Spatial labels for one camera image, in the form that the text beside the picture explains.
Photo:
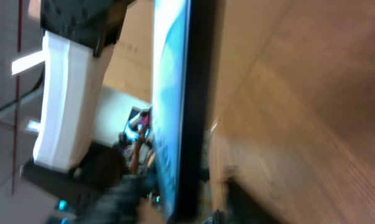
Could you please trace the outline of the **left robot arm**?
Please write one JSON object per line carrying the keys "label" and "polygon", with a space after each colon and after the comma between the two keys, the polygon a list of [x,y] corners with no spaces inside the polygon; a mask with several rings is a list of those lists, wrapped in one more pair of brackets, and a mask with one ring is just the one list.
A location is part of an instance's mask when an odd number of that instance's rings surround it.
{"label": "left robot arm", "polygon": [[81,214],[121,177],[117,150],[92,139],[103,78],[126,0],[46,0],[40,5],[45,62],[42,112],[24,179]]}

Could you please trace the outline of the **Samsung Galaxy smartphone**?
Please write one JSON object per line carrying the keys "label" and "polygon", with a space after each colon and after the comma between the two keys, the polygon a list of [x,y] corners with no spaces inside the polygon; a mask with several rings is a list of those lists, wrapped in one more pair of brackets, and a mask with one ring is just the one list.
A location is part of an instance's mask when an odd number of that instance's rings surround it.
{"label": "Samsung Galaxy smartphone", "polygon": [[153,149],[167,223],[195,219],[218,1],[159,0],[153,19]]}

